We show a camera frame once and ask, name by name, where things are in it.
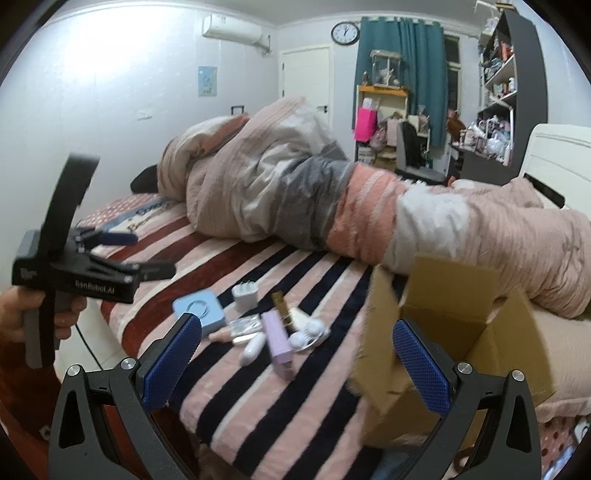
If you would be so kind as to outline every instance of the poster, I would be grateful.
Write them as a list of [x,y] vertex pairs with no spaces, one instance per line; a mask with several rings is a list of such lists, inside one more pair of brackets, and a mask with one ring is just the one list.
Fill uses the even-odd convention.
[[199,67],[199,96],[217,96],[217,67]]

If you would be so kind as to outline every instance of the white door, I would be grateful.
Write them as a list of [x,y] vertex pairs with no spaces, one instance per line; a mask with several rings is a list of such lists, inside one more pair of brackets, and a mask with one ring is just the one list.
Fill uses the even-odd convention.
[[304,96],[326,124],[332,119],[331,46],[281,52],[281,96]]

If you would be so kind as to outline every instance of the white headboard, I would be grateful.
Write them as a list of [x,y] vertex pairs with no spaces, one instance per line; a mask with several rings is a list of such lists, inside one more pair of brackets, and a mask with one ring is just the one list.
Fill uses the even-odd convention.
[[591,128],[537,125],[519,176],[526,174],[562,195],[566,208],[591,219]]

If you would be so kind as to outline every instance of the gripper handle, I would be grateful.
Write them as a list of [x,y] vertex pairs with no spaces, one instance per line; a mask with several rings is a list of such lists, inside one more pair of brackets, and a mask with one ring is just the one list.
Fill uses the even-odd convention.
[[25,361],[30,368],[53,365],[60,341],[55,336],[54,316],[72,308],[74,295],[63,291],[46,291],[38,309],[23,313],[25,332]]

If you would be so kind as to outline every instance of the teal curtain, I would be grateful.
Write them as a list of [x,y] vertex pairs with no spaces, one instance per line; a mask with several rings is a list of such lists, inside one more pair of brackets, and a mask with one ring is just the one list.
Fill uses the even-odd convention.
[[431,144],[444,145],[447,119],[447,61],[441,25],[425,25],[412,19],[388,21],[384,17],[361,19],[361,36],[355,72],[355,92],[363,73],[371,76],[374,49],[397,51],[402,54],[400,83],[411,88],[409,114],[417,114],[417,105],[426,107],[431,116]]

